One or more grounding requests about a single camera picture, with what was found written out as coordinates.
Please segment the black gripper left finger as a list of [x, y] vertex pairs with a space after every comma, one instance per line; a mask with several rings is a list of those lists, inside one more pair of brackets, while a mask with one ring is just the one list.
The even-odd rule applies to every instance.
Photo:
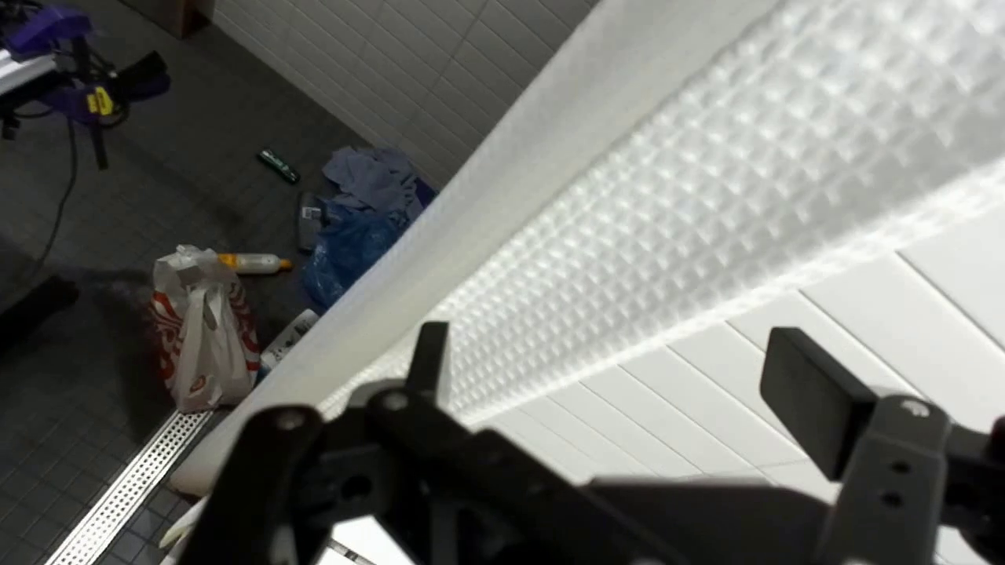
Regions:
[[412, 363], [406, 373], [408, 396], [418, 398], [420, 404], [432, 404], [445, 367], [448, 367], [448, 324], [428, 320], [418, 334]]

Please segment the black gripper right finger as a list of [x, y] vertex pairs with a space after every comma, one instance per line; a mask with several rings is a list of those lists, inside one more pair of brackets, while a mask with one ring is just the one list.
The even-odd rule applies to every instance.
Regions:
[[769, 331], [759, 398], [827, 481], [845, 474], [875, 407], [875, 391], [799, 327]]

